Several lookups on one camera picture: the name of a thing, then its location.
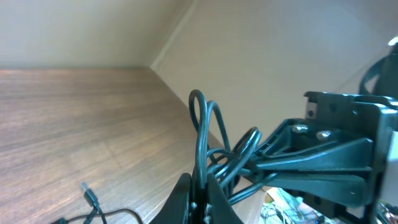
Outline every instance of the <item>black plastic part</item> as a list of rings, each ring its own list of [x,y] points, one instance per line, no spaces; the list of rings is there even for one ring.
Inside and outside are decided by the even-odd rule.
[[[182,174],[163,208],[150,224],[188,223],[190,186],[191,175]]]
[[[386,167],[393,130],[397,129],[396,100],[385,96],[307,92],[306,119],[285,120],[251,157],[246,167],[253,183],[276,172],[267,185],[282,187],[329,218],[345,223],[372,223]],[[306,132],[294,132],[294,125]],[[327,138],[317,133],[328,130]],[[347,207],[365,206],[364,217]]]
[[[207,175],[207,207],[211,224],[243,224],[225,197],[214,174]]]
[[[98,206],[98,198],[91,189],[87,189],[83,196],[91,207]]]
[[[93,208],[93,210],[92,210],[92,211],[90,212],[90,214],[87,216],[87,218],[86,218],[86,220],[83,222],[83,224],[90,224],[90,223],[93,221],[95,215],[98,213],[98,209],[97,209],[97,208],[98,208],[97,206],[95,206],[95,207]]]
[[[373,89],[369,92],[365,84],[377,78]],[[366,72],[359,85],[359,94],[380,95],[398,98],[398,44],[391,48],[389,55],[380,59]]]

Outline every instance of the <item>wood grain shelf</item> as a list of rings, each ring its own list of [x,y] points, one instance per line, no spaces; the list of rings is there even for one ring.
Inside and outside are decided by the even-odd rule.
[[[192,171],[195,141],[187,107],[151,70],[1,70],[0,223],[88,213],[83,181],[104,211],[129,207],[147,223]],[[264,196],[235,206],[246,223]]]

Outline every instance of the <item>bolt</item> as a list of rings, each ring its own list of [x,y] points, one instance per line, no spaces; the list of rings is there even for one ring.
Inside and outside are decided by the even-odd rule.
[[[319,131],[319,132],[317,132],[317,138],[318,138],[318,140],[321,140],[321,141],[327,140],[330,135],[331,135],[331,131]]]
[[[195,202],[191,203],[191,209],[194,210],[198,207],[198,204],[196,204]]]
[[[307,133],[308,132],[308,126],[305,124],[295,124],[292,126],[292,131],[295,133]]]

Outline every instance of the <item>black cable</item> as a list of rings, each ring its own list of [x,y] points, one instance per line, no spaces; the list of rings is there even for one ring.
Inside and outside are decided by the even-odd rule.
[[[98,209],[95,207],[93,210],[90,212],[90,214],[87,215],[86,220],[83,222],[83,224],[90,224],[93,221],[93,218],[97,214]]]
[[[197,100],[199,104],[199,120],[195,112],[195,100]],[[213,173],[215,177],[219,179],[220,187],[232,204],[240,202],[261,189],[259,184],[253,184],[240,191],[239,194],[233,194],[237,175],[251,175],[253,173],[253,170],[247,169],[245,165],[250,160],[251,156],[256,151],[260,150],[259,142],[262,133],[258,128],[253,127],[247,131],[233,150],[231,150],[223,117],[217,102],[206,101],[201,91],[193,90],[189,96],[188,107],[193,126],[198,133],[195,152],[196,165],[193,168],[192,175],[193,201],[198,202],[203,198],[200,194],[205,189],[207,173]],[[212,113],[216,116],[224,148],[211,148],[208,145],[209,126]],[[211,161],[209,166],[207,166],[208,158]],[[222,159],[226,159],[226,162],[219,164]]]
[[[131,210],[131,209],[128,209],[128,208],[122,208],[122,209],[117,209],[117,210],[114,210],[114,211],[111,211],[111,212],[105,212],[105,213],[102,213],[102,214],[96,214],[96,215],[94,215],[94,217],[103,217],[103,222],[104,222],[105,217],[112,216],[112,215],[117,215],[117,214],[123,213],[123,212],[126,212],[126,213],[128,213],[128,214],[134,216],[134,218],[136,218],[136,220],[137,220],[137,222],[138,222],[139,224],[144,224],[144,222],[142,221],[142,219],[141,219],[141,217],[138,215],[138,213],[135,212],[135,211],[133,211],[133,210]],[[87,214],[87,215],[79,215],[79,216],[77,216],[77,217],[73,217],[73,218],[67,220],[67,223],[75,222],[75,221],[77,221],[77,220],[86,219],[86,218],[88,218],[89,216],[90,216],[90,214]]]
[[[98,213],[101,215],[102,223],[107,224],[105,214],[102,212],[102,210],[98,207]]]

